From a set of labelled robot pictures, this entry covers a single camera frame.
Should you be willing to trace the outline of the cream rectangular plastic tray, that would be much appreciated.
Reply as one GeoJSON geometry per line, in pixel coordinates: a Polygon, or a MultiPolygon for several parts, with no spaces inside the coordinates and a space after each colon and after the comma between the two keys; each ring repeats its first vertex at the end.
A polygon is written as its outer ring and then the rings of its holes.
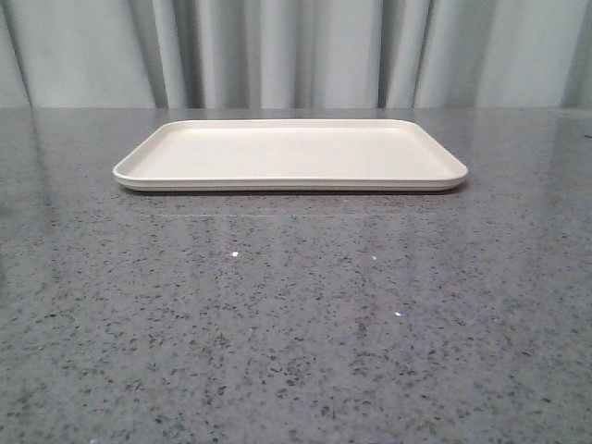
{"type": "Polygon", "coordinates": [[[183,120],[113,175],[135,191],[447,191],[468,168],[405,120],[183,120]]]}

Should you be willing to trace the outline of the pale grey pleated curtain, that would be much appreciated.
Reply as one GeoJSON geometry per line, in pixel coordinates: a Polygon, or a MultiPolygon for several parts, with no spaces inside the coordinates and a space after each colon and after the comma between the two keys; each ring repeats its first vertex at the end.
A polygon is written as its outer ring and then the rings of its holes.
{"type": "Polygon", "coordinates": [[[5,1],[2,107],[589,107],[587,1],[5,1]]]}

